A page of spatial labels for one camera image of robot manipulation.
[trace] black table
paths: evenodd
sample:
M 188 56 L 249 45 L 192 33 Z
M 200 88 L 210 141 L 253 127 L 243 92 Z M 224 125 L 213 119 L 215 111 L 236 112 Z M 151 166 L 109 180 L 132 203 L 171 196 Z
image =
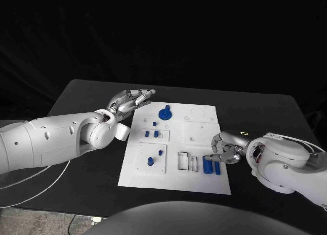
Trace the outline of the black table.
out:
M 256 135 L 279 133 L 316 144 L 293 99 L 286 95 L 200 90 L 73 80 L 51 108 L 48 116 L 91 112 L 106 107 L 120 90 L 155 89 L 151 101 L 214 105 L 221 130 L 237 129 Z M 130 126 L 132 116 L 122 121 Z M 227 165 L 231 195 L 119 187 L 117 179 L 126 141 L 71 160 L 52 187 L 18 207 L 89 216 L 107 217 L 122 210 L 161 201 L 198 201 L 252 211 L 299 229 L 327 234 L 327 214 L 298 193 L 279 194 L 250 175 L 244 159 Z M 35 195 L 54 181 L 65 163 L 0 192 L 0 205 L 14 204 Z M 24 169 L 1 177 L 5 185 L 39 169 Z

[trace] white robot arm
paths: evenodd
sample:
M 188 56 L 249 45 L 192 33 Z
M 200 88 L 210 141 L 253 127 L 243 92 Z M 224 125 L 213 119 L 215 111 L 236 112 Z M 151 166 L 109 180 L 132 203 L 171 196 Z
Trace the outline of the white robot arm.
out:
M 104 148 L 113 137 L 126 139 L 129 128 L 117 123 L 149 104 L 155 90 L 119 92 L 104 109 L 38 118 L 0 129 L 0 174 L 55 165 Z
M 273 133 L 254 139 L 246 132 L 223 131 L 213 137 L 211 147 L 218 141 L 223 154 L 205 155 L 207 160 L 236 163 L 246 157 L 252 175 L 269 189 L 279 193 L 296 191 L 327 208 L 327 152 L 309 153 L 302 145 Z

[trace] robotic hand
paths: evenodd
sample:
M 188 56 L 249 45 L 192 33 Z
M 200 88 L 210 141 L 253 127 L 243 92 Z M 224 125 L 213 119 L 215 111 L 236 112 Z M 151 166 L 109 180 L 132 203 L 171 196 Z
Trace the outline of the robotic hand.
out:
M 252 175 L 269 189 L 279 193 L 296 191 L 327 208 L 327 152 L 309 153 L 285 138 L 296 140 L 273 133 L 254 138 L 246 132 L 223 131 L 211 141 L 214 153 L 221 141 L 223 154 L 205 155 L 204 159 L 236 163 L 246 157 Z M 296 141 L 309 147 L 309 143 Z
M 149 104 L 155 90 L 119 92 L 104 109 L 38 118 L 0 129 L 0 174 L 55 165 L 104 148 L 113 137 L 126 139 L 129 128 L 117 123 Z

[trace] black cable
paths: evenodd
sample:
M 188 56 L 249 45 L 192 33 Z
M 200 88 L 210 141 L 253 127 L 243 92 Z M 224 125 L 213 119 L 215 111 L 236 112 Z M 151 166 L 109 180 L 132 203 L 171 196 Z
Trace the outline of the black cable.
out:
M 70 223 L 68 223 L 68 226 L 67 226 L 67 229 L 65 229 L 67 235 L 71 235 L 70 232 L 68 232 L 68 229 L 70 229 L 70 225 L 71 225 L 71 223 L 73 223 L 73 219 L 71 219 L 71 221 L 70 221 Z

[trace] black curtain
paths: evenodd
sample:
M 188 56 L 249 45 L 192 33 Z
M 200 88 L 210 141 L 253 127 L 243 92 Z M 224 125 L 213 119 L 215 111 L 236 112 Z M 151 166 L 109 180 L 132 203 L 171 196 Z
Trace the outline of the black curtain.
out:
M 50 108 L 86 79 L 327 101 L 327 1 L 104 4 L 0 3 L 0 100 Z

